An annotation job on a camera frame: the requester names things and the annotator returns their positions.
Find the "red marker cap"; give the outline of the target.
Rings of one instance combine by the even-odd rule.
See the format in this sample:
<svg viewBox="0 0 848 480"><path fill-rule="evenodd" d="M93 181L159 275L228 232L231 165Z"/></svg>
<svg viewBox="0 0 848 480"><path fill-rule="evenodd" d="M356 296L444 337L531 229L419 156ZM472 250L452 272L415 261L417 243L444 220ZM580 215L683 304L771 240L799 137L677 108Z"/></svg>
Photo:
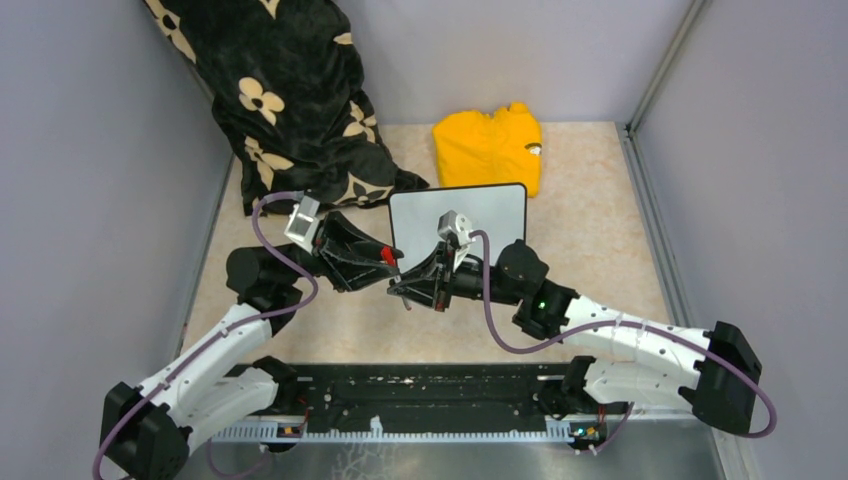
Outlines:
<svg viewBox="0 0 848 480"><path fill-rule="evenodd" d="M391 247L384 246L380 251L380 255L381 255L382 261L385 264L387 264L387 265L389 265L393 268L397 267L397 259L394 255L393 249Z"/></svg>

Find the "black framed whiteboard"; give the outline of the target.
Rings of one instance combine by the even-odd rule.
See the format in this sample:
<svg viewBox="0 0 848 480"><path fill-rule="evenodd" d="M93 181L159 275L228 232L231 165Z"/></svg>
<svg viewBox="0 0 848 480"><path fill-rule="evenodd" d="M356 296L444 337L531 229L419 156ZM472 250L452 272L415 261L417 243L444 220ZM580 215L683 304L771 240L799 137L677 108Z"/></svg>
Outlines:
<svg viewBox="0 0 848 480"><path fill-rule="evenodd" d="M440 188L402 192L389 197L394 247L403 252L399 268L406 272L430 255L440 237L438 220L453 210L490 241L490 260L517 239L526 237L527 193L521 183Z"/></svg>

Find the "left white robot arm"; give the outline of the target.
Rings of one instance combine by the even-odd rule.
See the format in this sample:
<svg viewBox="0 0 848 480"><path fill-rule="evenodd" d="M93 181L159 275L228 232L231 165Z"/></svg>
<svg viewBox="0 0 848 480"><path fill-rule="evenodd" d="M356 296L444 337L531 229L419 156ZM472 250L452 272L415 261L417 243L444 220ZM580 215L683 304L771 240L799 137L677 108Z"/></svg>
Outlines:
<svg viewBox="0 0 848 480"><path fill-rule="evenodd" d="M262 410L292 411L300 399L294 370L266 356L232 376L238 360L270 341L317 296L324 277L340 292L387 280L401 250L355 227L344 215L294 215L287 243L274 246L256 229L257 247L232 251L227 286L237 300L197 343L132 386L104 399L92 476L109 459L133 479L173 479L213 436Z"/></svg>

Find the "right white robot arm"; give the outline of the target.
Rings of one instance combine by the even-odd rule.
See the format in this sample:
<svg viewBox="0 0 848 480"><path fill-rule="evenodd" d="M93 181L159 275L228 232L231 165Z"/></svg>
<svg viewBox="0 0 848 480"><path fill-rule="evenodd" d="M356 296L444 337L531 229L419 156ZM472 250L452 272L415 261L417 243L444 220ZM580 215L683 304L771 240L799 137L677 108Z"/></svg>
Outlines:
<svg viewBox="0 0 848 480"><path fill-rule="evenodd" d="M639 403L691 412L729 434L754 432L762 364L735 325L710 330L657 323L626 314L548 279L549 267L523 240L487 257L456 263L438 243L419 265L391 281L393 296L444 311L456 298L481 300L490 334L505 351L529 354L555 344L586 350L574 358L563 398L576 412L596 404Z"/></svg>

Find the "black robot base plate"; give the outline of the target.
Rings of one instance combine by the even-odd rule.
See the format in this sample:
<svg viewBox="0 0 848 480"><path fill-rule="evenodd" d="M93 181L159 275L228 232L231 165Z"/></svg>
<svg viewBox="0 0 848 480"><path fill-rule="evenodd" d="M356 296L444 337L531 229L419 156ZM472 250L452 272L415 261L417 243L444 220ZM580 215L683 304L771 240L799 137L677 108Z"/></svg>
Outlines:
<svg viewBox="0 0 848 480"><path fill-rule="evenodd" d="M309 433L541 432L547 420L622 414L585 393L580 364L295 364L261 415L305 416Z"/></svg>

